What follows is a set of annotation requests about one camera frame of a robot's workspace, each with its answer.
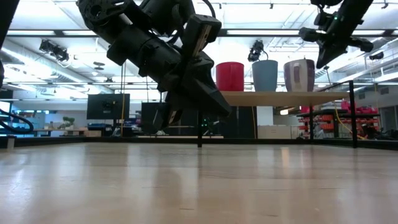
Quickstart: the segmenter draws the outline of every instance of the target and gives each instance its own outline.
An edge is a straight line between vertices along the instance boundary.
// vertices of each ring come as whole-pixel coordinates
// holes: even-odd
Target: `red bin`
[[[244,65],[239,62],[225,62],[216,66],[216,84],[219,91],[244,90]]]

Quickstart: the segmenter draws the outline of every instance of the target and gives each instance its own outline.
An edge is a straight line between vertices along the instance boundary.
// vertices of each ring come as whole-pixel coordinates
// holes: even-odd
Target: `potted plant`
[[[63,124],[60,125],[59,129],[73,129],[73,123],[75,122],[74,118],[64,116],[62,119]]]

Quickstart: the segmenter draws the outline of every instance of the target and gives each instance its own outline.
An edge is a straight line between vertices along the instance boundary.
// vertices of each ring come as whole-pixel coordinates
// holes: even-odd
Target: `black metal pole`
[[[0,7],[0,49],[6,39],[8,29],[10,28],[12,18],[17,10],[19,0],[1,1]]]
[[[358,132],[356,130],[356,113],[355,113],[355,95],[354,95],[354,81],[349,81],[349,105],[351,108],[351,125],[353,132],[353,148],[358,147]]]
[[[198,111],[198,148],[201,148],[202,145],[202,135],[203,135],[203,113]]]
[[[335,138],[338,138],[340,136],[339,134],[339,127],[338,127],[338,120],[337,120],[337,116],[338,114],[336,113],[336,111],[333,113],[333,135]]]
[[[313,142],[313,108],[312,105],[310,105],[310,140],[311,144]]]

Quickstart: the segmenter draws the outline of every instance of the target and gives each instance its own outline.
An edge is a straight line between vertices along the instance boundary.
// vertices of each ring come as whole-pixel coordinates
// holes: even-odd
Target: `desk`
[[[74,131],[78,131],[79,135],[82,135],[81,133],[84,134],[84,132],[85,132],[85,130],[79,130],[79,129],[34,129],[33,130],[33,135],[35,137],[37,137],[38,136],[38,132],[47,132],[46,137],[50,137],[52,131],[67,131],[68,135],[70,135],[70,133],[72,133]]]

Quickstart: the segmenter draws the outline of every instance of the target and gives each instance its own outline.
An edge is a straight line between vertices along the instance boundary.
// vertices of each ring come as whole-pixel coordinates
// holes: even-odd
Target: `cardboard box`
[[[259,139],[292,139],[291,126],[258,126]]]
[[[101,131],[85,131],[86,137],[101,137]]]

